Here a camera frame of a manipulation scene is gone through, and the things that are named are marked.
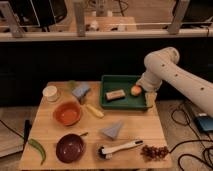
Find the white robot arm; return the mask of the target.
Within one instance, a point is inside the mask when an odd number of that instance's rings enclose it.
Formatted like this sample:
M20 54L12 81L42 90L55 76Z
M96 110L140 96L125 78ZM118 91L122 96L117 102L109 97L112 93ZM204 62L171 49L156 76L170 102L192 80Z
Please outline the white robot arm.
M178 67L179 59L179 52L174 47L149 53L144 58L146 71L136 84L147 92L156 92L162 81L166 81L213 117L213 83Z

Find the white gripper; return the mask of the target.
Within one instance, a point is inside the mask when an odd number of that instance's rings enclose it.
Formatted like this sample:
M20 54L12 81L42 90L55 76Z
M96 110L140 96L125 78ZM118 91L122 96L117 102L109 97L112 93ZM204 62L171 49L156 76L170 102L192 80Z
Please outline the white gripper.
M151 73L143 73L141 78L137 80L136 84L147 91L145 93L146 106L151 108L155 103L157 97L156 91L158 91L162 85L162 80Z

